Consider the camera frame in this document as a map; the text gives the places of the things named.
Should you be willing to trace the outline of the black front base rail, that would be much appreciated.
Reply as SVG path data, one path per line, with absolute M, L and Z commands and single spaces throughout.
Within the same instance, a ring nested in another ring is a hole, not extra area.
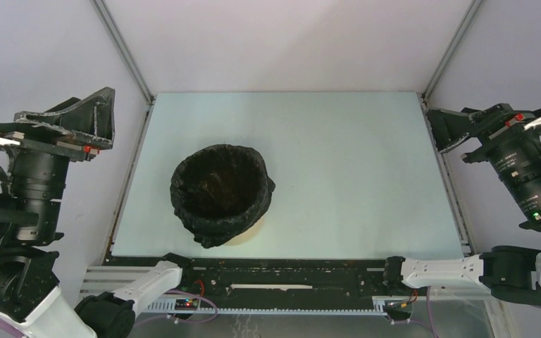
M 380 299 L 426 295 L 425 288 L 386 283 L 383 259 L 165 257 L 183 269 L 180 290 L 201 294 L 220 310 L 343 313 L 374 310 Z

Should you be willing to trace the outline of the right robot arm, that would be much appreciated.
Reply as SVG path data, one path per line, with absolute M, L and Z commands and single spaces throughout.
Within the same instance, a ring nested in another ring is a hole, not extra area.
M 541 108 L 496 104 L 484 110 L 432 108 L 426 117 L 436 149 L 445 154 L 469 139 L 480 146 L 465 163 L 489 163 L 525 216 L 524 230 L 541 232 Z M 475 287 L 494 298 L 541 308 L 541 250 L 496 246 L 453 260 L 391 256 L 381 276 L 384 290 L 400 294 L 424 287 Z

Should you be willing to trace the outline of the left aluminium frame post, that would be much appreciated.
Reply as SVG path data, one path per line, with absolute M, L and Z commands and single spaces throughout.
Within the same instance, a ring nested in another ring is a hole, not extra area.
M 127 68 L 133 82 L 137 86 L 140 94 L 146 101 L 147 105 L 152 105 L 154 102 L 154 94 L 150 90 L 145 77 L 143 76 L 139 66 L 132 55 L 128 43 L 125 41 L 113 14 L 104 0 L 90 0 L 96 15 L 102 22 L 105 31 L 107 32 L 112 44 L 114 45 L 118 55 L 124 66 Z

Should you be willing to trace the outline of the aluminium frame post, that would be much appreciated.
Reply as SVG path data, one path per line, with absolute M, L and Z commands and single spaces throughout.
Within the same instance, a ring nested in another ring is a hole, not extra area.
M 457 28 L 454 31 L 452 38 L 450 39 L 444 53 L 439 60 L 437 66 L 435 67 L 428 84 L 421 94 L 421 98 L 424 102 L 429 102 L 431 96 L 434 94 L 437 86 L 442 79 L 442 76 L 446 72 L 449 64 L 453 60 L 456 52 L 461 47 L 466 35 L 471 29 L 472 24 L 475 22 L 476 18 L 479 16 L 479 12 L 482 9 L 485 1 L 484 0 L 472 0 L 464 12 L 464 15 L 461 18 Z
M 113 14 L 104 0 L 90 0 L 96 15 L 102 22 L 105 31 L 107 32 L 112 44 L 114 45 L 118 55 L 124 66 L 127 68 L 133 82 L 137 86 L 140 94 L 146 101 L 147 105 L 152 105 L 154 102 L 154 94 L 150 90 L 145 77 L 143 76 L 139 66 L 132 55 L 128 43 L 125 41 Z

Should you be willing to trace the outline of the left controller circuit board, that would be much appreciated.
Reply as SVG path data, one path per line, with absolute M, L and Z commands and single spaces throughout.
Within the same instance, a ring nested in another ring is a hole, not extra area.
M 175 311 L 196 311 L 199 308 L 198 299 L 176 299 Z

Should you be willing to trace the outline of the yellow plastic trash bin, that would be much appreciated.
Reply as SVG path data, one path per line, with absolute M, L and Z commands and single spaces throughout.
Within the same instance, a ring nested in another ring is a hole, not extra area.
M 224 245 L 225 246 L 239 246 L 239 245 L 247 243 L 248 241 L 255 238 L 255 236 L 260 232 L 261 228 L 263 227 L 264 222 L 265 222 L 265 217 L 262 216 L 248 230 L 233 237 L 231 240 L 224 243 Z

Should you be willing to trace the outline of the right aluminium frame post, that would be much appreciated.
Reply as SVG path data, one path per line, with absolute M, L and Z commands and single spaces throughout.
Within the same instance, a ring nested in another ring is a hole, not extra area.
M 457 28 L 454 31 L 452 38 L 450 39 L 444 53 L 439 60 L 437 66 L 435 67 L 428 84 L 421 94 L 421 98 L 424 102 L 429 102 L 431 96 L 434 94 L 437 86 L 442 79 L 442 76 L 446 72 L 449 64 L 453 60 L 456 52 L 461 47 L 466 35 L 471 29 L 472 24 L 475 22 L 476 18 L 479 16 L 479 12 L 482 9 L 485 1 L 484 0 L 472 0 L 464 12 L 464 15 L 461 18 Z

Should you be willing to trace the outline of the controller circuit board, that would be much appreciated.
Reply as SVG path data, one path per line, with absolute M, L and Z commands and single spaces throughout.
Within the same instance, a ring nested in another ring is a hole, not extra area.
M 391 300 L 387 301 L 384 305 L 384 311 L 395 311 L 395 312 L 411 312 L 413 308 L 413 300 Z
M 198 299 L 176 299 L 175 311 L 196 311 L 199 308 Z

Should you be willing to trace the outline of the right controller circuit board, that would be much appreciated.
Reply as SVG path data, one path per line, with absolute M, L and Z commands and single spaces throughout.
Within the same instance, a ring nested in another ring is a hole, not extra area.
M 387 301 L 384 305 L 384 311 L 395 311 L 395 312 L 411 312 L 413 308 L 413 300 L 391 300 Z

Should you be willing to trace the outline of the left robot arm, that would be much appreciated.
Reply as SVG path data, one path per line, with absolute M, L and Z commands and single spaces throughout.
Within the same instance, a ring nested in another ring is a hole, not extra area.
M 46 247 L 63 237 L 57 225 L 69 165 L 113 147 L 115 95 L 104 87 L 0 123 L 0 321 L 23 337 L 126 337 L 157 298 L 194 286 L 191 270 L 163 260 L 77 306 L 62 295 L 53 270 L 59 254 Z

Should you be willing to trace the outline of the black plastic trash bag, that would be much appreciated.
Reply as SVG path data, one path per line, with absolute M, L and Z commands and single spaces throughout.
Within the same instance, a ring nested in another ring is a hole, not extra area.
M 208 146 L 181 161 L 170 179 L 173 212 L 205 249 L 250 230 L 271 206 L 275 183 L 254 148 Z

